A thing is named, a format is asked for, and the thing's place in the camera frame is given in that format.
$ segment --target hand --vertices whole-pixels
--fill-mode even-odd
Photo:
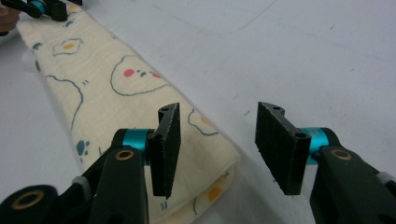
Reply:
[[[0,33],[15,29],[17,21],[20,19],[20,13],[14,8],[0,7]]]

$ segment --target white table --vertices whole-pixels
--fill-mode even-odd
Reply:
[[[257,102],[296,127],[329,127],[396,175],[396,4],[267,0],[85,0],[84,8],[141,54],[232,139],[232,187],[196,223],[313,223],[309,196],[286,197],[254,144]],[[21,63],[15,32],[0,39],[0,200],[80,175],[62,114]]]

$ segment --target cloth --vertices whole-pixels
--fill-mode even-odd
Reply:
[[[239,155],[193,106],[139,55],[76,5],[68,21],[43,17],[18,29],[61,106],[86,170],[120,128],[156,128],[157,111],[180,103],[181,147],[172,196],[152,195],[146,167],[149,220],[189,223],[231,184]]]

